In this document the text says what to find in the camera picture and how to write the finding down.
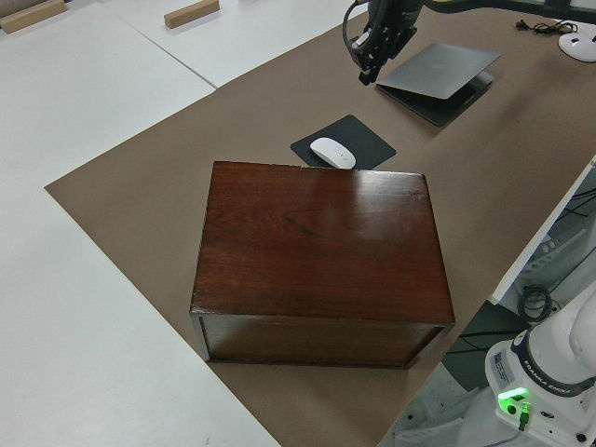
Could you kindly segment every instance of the white round device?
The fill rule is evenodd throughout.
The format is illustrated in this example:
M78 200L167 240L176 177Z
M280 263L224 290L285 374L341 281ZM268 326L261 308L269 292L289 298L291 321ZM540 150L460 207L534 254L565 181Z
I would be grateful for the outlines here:
M559 48L578 61L596 62L596 36L592 39L582 33L563 34Z

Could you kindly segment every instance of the black mouse pad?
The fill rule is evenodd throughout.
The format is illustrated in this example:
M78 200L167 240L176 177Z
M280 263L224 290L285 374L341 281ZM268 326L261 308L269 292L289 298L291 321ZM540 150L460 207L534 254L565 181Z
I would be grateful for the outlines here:
M345 116L326 128L302 138L293 143L291 149L308 166L329 168L331 165L310 150L310 143L321 137L331 138L345 146L356 158L354 169L373 169L396 154L395 149L353 115Z

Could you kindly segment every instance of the green light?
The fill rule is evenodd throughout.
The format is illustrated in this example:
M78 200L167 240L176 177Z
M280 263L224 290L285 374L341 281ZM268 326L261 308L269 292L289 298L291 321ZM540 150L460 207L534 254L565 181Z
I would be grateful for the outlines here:
M526 396L528 394L527 388L515 388L511 389L510 391L505 391L504 393L500 393L497 397L499 401L507 400L510 398L514 398L516 396Z

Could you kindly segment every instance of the gray laptop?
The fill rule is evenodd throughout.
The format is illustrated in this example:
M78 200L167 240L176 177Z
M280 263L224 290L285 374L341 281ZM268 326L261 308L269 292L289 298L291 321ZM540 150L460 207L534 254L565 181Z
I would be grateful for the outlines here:
M463 112L493 82L483 70L498 53L433 44L376 83L377 88L436 126Z

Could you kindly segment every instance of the wooden block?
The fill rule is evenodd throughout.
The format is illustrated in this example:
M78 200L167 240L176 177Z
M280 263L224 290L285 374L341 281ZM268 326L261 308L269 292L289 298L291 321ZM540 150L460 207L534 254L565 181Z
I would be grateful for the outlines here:
M47 0L0 19L0 27L5 33L14 33L41 20L56 16L66 10L64 0Z
M212 12L219 11L219 0L202 0L188 7L170 12L164 16L168 28L176 28L189 21L199 19Z
M190 310L215 361L412 365L454 324L425 177L216 162Z

